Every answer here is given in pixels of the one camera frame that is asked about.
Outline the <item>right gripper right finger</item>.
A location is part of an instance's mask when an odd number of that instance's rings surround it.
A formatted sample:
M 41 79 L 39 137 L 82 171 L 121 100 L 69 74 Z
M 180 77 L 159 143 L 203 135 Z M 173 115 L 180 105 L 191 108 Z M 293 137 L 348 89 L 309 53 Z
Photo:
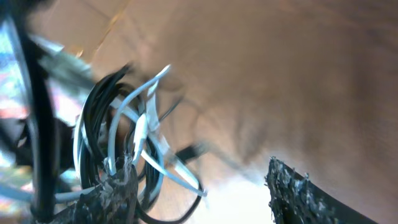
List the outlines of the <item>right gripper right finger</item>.
M 276 157 L 269 160 L 265 180 L 276 224 L 375 222 L 318 188 L 308 174 L 300 175 Z

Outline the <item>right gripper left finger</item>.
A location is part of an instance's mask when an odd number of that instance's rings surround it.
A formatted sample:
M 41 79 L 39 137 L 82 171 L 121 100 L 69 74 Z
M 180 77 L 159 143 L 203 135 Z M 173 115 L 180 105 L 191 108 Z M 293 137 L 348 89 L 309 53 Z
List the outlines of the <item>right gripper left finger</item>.
M 49 223 L 132 223 L 137 201 L 138 179 L 133 156 L 125 155 L 115 174 L 106 173 L 99 184 L 80 191 L 55 196 L 68 203 Z

